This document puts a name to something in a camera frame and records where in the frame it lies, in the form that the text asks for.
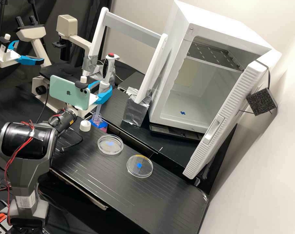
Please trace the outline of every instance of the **blue dot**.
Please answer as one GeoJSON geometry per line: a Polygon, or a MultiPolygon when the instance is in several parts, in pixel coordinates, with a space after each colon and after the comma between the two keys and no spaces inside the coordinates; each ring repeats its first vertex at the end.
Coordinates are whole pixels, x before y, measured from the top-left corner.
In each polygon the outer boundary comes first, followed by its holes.
{"type": "Polygon", "coordinates": [[[112,146],[112,145],[114,145],[114,142],[112,142],[112,141],[106,141],[106,144],[109,145],[109,146],[112,146]]]}

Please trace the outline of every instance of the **petri dish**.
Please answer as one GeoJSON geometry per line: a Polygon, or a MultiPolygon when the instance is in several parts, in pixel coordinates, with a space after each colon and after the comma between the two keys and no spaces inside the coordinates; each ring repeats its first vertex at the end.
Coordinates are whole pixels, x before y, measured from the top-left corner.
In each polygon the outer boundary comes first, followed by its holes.
{"type": "Polygon", "coordinates": [[[119,137],[107,134],[99,138],[98,147],[104,154],[115,155],[122,151],[124,144],[119,137]]]}
{"type": "Polygon", "coordinates": [[[153,163],[147,157],[136,154],[127,161],[128,172],[139,178],[149,177],[153,172],[153,163]]]}

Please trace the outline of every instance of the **white bottle cap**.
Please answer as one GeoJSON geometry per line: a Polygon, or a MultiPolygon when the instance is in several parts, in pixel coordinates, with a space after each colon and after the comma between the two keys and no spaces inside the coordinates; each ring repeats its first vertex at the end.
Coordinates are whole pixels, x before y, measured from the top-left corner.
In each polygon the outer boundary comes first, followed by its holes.
{"type": "Polygon", "coordinates": [[[10,34],[7,34],[7,33],[6,33],[6,34],[4,35],[4,39],[9,40],[10,38],[11,38],[11,35],[10,35],[10,34]]]}
{"type": "Polygon", "coordinates": [[[80,82],[83,84],[87,83],[87,77],[86,76],[80,76],[80,82]]]}
{"type": "Polygon", "coordinates": [[[80,123],[80,130],[83,132],[88,132],[91,129],[91,123],[89,120],[83,120],[80,123]]]}

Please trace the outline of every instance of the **open door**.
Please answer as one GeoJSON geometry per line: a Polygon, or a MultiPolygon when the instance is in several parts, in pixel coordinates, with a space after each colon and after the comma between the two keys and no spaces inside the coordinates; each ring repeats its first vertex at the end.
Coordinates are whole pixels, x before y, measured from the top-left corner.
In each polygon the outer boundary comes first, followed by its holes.
{"type": "MultiPolygon", "coordinates": [[[[281,55],[280,52],[272,49],[259,57],[258,61],[272,70],[281,55]]],[[[213,158],[242,115],[239,110],[247,107],[246,96],[265,74],[267,74],[267,68],[256,61],[246,67],[194,151],[183,171],[185,176],[193,179],[213,158]]]]}

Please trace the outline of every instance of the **blue clamp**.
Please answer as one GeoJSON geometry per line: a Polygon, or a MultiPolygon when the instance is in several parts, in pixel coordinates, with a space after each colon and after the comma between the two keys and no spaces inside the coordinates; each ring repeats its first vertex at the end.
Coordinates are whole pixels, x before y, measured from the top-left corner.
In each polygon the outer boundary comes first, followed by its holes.
{"type": "Polygon", "coordinates": [[[18,45],[19,43],[19,40],[16,40],[16,41],[12,41],[9,45],[8,45],[8,49],[10,50],[14,50],[16,47],[14,47],[14,44],[17,43],[16,45],[18,45]]]}
{"type": "Polygon", "coordinates": [[[98,94],[98,100],[95,104],[104,104],[113,94],[113,87],[110,85],[106,92],[98,94]]]}
{"type": "MultiPolygon", "coordinates": [[[[12,41],[7,48],[10,50],[14,50],[16,48],[14,47],[16,45],[15,43],[18,42],[19,40],[12,41]]],[[[23,65],[41,65],[44,63],[44,58],[38,58],[29,55],[21,55],[20,58],[16,59],[15,61],[23,65]]]]}
{"type": "Polygon", "coordinates": [[[92,89],[92,87],[95,85],[95,84],[97,84],[97,83],[99,83],[99,81],[94,81],[93,83],[91,83],[91,84],[89,84],[88,85],[88,89],[92,89]]]}

